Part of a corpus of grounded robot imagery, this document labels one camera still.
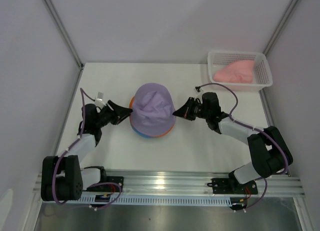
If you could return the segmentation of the blue bucket hat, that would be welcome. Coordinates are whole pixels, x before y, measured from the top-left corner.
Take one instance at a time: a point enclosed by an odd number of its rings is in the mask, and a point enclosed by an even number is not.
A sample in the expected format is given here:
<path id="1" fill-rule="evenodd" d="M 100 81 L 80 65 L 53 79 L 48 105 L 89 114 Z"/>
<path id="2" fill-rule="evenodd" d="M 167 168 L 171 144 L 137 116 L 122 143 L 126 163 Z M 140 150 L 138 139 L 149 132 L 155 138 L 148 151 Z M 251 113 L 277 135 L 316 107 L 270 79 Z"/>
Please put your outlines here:
<path id="1" fill-rule="evenodd" d="M 149 136 L 149 135 L 146 135 L 146 134 L 143 134 L 141 132 L 139 132 L 135 127 L 132 126 L 132 129 L 135 133 L 137 133 L 139 136 L 143 137 L 143 138 L 147 138 L 147 139 L 151 139 L 153 138 L 152 136 Z"/>

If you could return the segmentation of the purple bucket hat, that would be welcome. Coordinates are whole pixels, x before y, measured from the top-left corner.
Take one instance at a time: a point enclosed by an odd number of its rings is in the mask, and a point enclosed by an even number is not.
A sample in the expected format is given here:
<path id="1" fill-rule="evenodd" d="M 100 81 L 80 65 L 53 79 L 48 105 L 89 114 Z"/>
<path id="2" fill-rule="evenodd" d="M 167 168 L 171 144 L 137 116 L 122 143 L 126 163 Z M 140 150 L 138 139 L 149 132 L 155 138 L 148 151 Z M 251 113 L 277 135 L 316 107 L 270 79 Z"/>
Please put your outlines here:
<path id="1" fill-rule="evenodd" d="M 131 126 L 153 138 L 167 135 L 176 123 L 171 94 L 159 83 L 145 83 L 139 87 L 129 106 Z"/>

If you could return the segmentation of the pink bucket hat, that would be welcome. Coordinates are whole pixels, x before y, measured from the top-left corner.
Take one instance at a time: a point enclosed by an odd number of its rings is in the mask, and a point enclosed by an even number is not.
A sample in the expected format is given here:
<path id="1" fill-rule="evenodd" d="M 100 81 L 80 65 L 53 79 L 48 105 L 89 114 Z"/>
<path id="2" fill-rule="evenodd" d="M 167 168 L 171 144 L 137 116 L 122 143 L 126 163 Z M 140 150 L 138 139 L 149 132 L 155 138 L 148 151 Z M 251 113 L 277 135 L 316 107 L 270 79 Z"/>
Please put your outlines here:
<path id="1" fill-rule="evenodd" d="M 218 70 L 213 76 L 215 82 L 251 84 L 254 79 L 254 60 L 239 60 Z"/>

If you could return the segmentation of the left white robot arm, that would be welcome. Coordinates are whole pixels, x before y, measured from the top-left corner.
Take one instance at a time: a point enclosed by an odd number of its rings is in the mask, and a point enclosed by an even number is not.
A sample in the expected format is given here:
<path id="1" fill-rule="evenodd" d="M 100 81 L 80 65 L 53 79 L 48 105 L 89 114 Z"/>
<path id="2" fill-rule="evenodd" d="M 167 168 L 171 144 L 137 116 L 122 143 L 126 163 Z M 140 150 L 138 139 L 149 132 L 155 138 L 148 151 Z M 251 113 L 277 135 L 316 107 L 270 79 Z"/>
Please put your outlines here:
<path id="1" fill-rule="evenodd" d="M 80 163 L 99 144 L 102 128 L 120 124 L 133 110 L 109 100 L 100 106 L 85 104 L 81 112 L 83 120 L 75 141 L 60 156 L 46 156 L 42 161 L 40 194 L 45 202 L 62 205 L 79 200 L 84 191 L 119 192 L 122 188 L 107 177 L 103 166 L 82 168 Z"/>

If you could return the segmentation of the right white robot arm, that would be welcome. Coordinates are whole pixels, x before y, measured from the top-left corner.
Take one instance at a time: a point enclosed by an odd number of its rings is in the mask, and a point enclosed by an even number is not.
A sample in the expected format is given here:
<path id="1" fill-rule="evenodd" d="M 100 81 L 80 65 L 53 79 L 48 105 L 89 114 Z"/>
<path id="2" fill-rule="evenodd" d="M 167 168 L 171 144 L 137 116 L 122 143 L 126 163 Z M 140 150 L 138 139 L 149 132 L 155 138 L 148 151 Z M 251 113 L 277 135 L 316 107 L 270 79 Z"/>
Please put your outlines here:
<path id="1" fill-rule="evenodd" d="M 230 172 L 227 178 L 212 178 L 207 184 L 214 194 L 244 194 L 250 191 L 256 195 L 256 180 L 286 172 L 293 163 L 293 156 L 278 128 L 257 128 L 233 119 L 221 110 L 214 92 L 204 93 L 201 99 L 189 97 L 173 115 L 189 121 L 204 119 L 210 130 L 248 146 L 249 163 Z"/>

